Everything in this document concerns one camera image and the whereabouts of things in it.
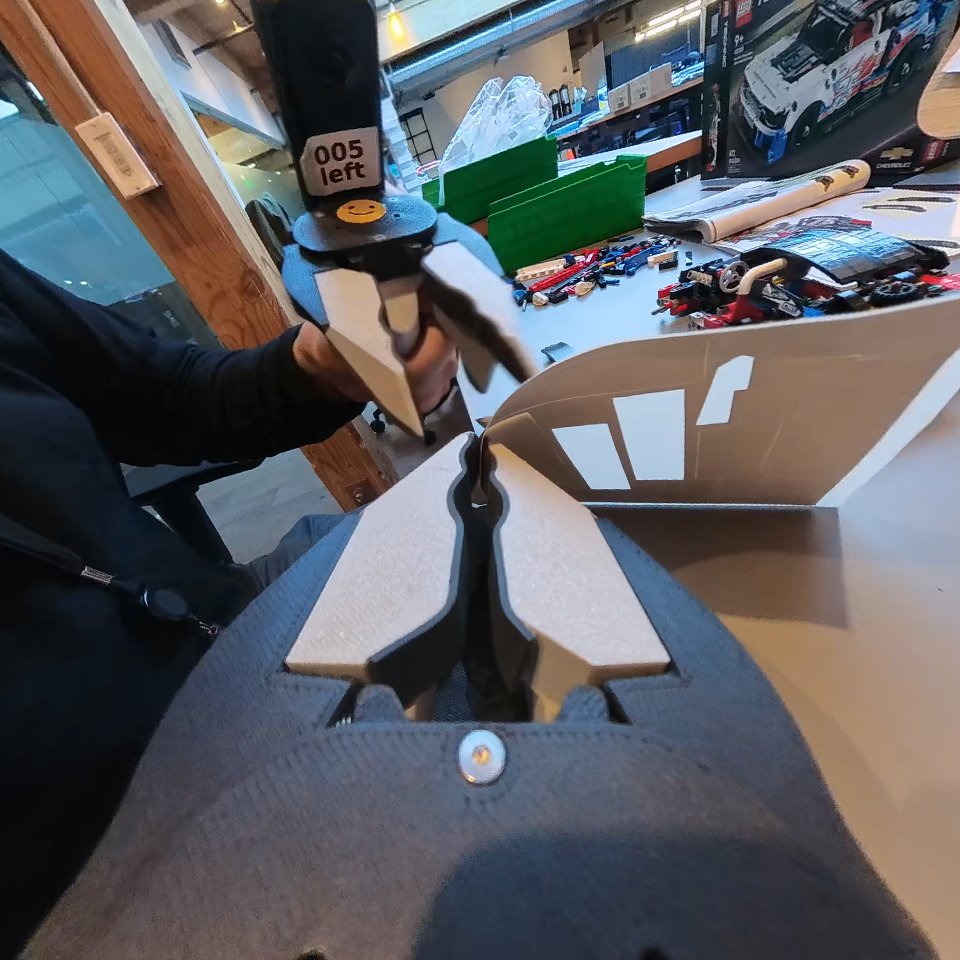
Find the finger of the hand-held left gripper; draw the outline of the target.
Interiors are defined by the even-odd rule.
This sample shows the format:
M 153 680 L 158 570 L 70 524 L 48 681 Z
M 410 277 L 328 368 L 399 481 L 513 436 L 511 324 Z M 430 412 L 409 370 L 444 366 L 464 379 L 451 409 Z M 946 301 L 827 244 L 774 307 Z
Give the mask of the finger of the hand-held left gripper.
M 519 383 L 538 374 L 538 361 L 522 339 L 520 309 L 503 278 L 459 242 L 433 246 L 420 268 L 422 287 L 474 389 L 489 390 L 497 366 Z
M 416 438 L 425 437 L 405 360 L 421 338 L 417 275 L 378 281 L 359 270 L 315 273 L 326 337 L 365 384 L 382 413 Z

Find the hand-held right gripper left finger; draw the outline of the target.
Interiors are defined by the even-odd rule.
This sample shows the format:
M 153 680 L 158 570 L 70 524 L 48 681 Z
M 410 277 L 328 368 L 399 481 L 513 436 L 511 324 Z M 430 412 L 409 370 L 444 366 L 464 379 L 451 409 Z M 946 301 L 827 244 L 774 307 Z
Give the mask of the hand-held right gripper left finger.
M 290 673 L 388 687 L 408 711 L 450 674 L 475 469 L 476 436 L 460 434 L 362 511 L 286 655 Z

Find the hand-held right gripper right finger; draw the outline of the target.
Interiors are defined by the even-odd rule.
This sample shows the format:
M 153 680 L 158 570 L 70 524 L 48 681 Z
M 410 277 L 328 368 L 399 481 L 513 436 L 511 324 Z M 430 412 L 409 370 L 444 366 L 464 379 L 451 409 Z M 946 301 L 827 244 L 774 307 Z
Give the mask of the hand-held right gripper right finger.
M 501 443 L 485 464 L 491 645 L 531 720 L 556 720 L 575 688 L 665 675 L 665 642 L 594 514 Z

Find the holographic sticker sheet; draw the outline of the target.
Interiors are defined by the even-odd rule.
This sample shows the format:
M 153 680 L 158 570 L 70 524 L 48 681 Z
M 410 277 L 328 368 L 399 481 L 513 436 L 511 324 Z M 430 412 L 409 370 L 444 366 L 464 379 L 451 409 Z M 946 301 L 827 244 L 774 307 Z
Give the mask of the holographic sticker sheet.
M 582 502 L 836 507 L 958 393 L 958 294 L 597 346 L 484 430 Z

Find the toy brick car model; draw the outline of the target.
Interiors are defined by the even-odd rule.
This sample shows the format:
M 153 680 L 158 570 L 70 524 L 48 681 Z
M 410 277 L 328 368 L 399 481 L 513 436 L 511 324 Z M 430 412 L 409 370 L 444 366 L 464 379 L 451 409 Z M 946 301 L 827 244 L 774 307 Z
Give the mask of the toy brick car model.
M 868 221 L 779 223 L 718 250 L 661 288 L 654 314 L 706 331 L 958 298 L 958 270 L 942 246 Z

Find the wood-edged white desk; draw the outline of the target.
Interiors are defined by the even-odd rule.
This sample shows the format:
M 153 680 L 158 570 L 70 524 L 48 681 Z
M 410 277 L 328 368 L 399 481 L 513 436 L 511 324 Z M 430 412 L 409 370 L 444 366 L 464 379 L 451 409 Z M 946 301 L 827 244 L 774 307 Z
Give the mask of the wood-edged white desk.
M 690 163 L 699 162 L 702 134 L 674 134 L 631 147 L 558 162 L 558 189 L 585 196 L 639 197 L 641 186 L 657 202 L 701 200 L 707 193 Z

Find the person's left hand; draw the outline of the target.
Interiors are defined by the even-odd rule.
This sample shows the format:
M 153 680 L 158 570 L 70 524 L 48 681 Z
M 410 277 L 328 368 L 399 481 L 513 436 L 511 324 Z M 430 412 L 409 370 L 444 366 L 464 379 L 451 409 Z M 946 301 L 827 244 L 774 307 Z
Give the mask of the person's left hand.
M 295 365 L 329 400 L 368 403 L 374 398 L 358 374 L 312 323 L 303 324 L 293 343 Z M 403 362 L 420 415 L 428 415 L 447 397 L 459 369 L 459 353 L 447 335 L 427 324 L 413 353 Z

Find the green plastic bin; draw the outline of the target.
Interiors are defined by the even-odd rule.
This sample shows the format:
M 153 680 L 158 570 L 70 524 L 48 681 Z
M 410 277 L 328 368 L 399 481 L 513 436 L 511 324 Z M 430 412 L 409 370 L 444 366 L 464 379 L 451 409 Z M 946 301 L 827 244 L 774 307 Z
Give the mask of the green plastic bin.
M 627 234 L 642 224 L 646 173 L 646 156 L 621 153 L 501 198 L 486 239 L 510 273 Z
M 486 220 L 495 203 L 557 176 L 557 143 L 551 135 L 429 179 L 421 194 L 438 212 L 470 226 Z

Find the pile of loose toy bricks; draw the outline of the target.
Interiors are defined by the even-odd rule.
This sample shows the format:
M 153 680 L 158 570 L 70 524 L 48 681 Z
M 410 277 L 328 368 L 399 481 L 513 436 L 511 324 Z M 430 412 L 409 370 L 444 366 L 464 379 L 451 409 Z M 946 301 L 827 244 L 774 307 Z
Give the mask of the pile of loose toy bricks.
M 521 310 L 541 310 L 615 289 L 646 270 L 677 273 L 692 261 L 692 251 L 680 238 L 657 233 L 620 234 L 517 270 L 508 280 L 510 296 Z

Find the clear plastic bag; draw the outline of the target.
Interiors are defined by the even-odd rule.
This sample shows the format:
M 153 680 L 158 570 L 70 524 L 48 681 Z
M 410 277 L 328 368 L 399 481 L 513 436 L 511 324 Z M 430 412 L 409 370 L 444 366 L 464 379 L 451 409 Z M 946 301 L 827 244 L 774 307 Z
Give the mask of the clear plastic bag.
M 438 174 L 444 177 L 541 138 L 553 120 L 551 102 L 535 78 L 492 78 L 463 116 L 438 162 Z

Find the wooden table leg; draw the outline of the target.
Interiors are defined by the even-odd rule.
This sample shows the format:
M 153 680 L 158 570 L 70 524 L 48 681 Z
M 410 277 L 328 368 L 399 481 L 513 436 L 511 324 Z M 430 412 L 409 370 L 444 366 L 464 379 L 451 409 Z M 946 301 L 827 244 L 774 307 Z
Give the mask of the wooden table leg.
M 198 313 L 230 349 L 302 318 L 279 269 L 123 2 L 1 3 L 2 43 Z M 108 114 L 158 186 L 127 197 L 80 126 Z

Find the open instruction booklet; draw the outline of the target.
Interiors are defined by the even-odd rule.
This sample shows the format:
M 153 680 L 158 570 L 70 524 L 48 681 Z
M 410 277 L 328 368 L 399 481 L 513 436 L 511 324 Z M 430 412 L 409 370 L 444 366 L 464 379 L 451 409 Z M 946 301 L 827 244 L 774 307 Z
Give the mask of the open instruction booklet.
M 796 234 L 873 230 L 958 258 L 958 192 L 882 187 L 872 167 L 850 159 L 780 180 L 747 181 L 707 191 L 670 210 L 646 206 L 654 234 L 698 236 L 708 246 L 743 252 Z

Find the toy car set box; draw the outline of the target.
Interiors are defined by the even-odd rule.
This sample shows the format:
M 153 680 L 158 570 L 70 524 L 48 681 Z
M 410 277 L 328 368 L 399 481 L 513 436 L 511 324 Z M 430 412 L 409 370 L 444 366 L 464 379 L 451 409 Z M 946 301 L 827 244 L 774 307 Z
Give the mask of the toy car set box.
M 701 181 L 779 180 L 847 160 L 892 186 L 958 161 L 919 106 L 956 1 L 724 1 L 705 9 Z

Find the wooden document stand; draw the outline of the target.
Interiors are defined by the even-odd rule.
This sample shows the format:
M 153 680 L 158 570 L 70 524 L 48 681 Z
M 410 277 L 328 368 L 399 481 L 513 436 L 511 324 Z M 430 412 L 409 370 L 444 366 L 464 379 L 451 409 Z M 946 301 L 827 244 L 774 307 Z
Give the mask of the wooden document stand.
M 917 124 L 930 138 L 959 138 L 959 49 L 931 75 L 918 102 Z

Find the white wall plate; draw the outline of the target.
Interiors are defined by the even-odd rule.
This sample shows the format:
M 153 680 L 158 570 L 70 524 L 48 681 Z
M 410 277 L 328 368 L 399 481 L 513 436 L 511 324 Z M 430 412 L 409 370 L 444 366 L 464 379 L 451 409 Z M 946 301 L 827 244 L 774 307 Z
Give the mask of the white wall plate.
M 113 114 L 101 112 L 75 126 L 75 132 L 124 199 L 135 199 L 162 187 Z

